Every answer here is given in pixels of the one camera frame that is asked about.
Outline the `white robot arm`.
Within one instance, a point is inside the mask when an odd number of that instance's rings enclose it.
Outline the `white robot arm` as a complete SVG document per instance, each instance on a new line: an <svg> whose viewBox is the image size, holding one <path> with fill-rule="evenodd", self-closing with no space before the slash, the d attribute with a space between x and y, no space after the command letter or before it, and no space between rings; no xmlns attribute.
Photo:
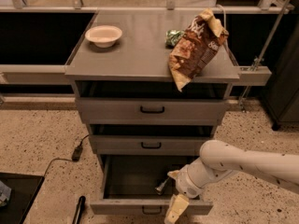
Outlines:
<svg viewBox="0 0 299 224"><path fill-rule="evenodd" d="M244 150L219 140L209 140L200 147L195 161L167 174L175 180L178 194L170 200L164 223L175 224L190 205L190 199L199 196L206 185L236 172L299 193L298 155Z"/></svg>

